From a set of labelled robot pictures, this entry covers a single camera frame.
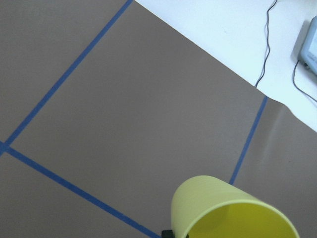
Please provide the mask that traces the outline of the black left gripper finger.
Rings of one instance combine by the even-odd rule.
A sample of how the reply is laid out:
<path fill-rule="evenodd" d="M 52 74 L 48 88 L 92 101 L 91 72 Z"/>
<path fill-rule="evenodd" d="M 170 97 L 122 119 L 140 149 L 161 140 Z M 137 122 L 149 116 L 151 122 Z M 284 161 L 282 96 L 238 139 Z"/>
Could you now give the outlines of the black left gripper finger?
<path fill-rule="evenodd" d="M 161 238 L 175 238 L 173 230 L 163 230 Z"/>

